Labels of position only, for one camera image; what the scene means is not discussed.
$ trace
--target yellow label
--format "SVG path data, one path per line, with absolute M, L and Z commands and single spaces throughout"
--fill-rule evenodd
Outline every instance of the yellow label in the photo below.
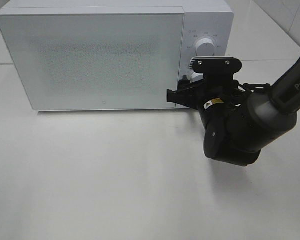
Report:
M 210 101 L 207 101 L 203 105 L 203 107 L 204 107 L 205 110 L 207 110 L 209 107 L 211 107 L 214 104 L 224 104 L 224 101 L 222 101 L 220 98 L 215 98 L 215 99 L 212 99 Z
M 222 101 L 220 98 L 215 98 L 211 100 L 212 104 L 224 104 L 224 101 Z

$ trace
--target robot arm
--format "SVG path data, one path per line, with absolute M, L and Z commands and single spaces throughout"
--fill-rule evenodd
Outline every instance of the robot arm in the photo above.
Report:
M 167 90 L 167 101 L 199 111 L 208 158 L 253 164 L 262 148 L 297 124 L 300 59 L 272 86 L 239 84 L 233 77 L 242 64 L 233 57 L 195 57 L 190 68 L 204 79 L 180 80 L 177 91 Z

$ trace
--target microwave door window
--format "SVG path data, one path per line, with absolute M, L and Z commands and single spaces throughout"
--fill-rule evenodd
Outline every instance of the microwave door window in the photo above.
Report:
M 5 16 L 0 25 L 35 110 L 175 107 L 166 89 L 179 78 L 182 14 Z

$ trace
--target tabletop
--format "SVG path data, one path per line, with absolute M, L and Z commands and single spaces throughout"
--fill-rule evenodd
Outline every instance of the tabletop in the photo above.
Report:
M 300 48 L 228 3 L 235 78 L 273 83 Z M 190 109 L 33 111 L 0 35 L 0 240 L 300 240 L 298 117 L 255 164 L 217 162 Z

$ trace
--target white knob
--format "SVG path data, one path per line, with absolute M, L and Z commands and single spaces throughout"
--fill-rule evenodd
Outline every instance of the white knob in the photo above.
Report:
M 191 83 L 196 82 L 196 81 L 200 81 L 204 79 L 204 75 L 203 74 L 199 74 L 199 73 L 192 73 L 191 75 Z
M 209 37 L 202 38 L 195 44 L 195 52 L 199 57 L 213 56 L 215 54 L 215 49 L 215 42 Z

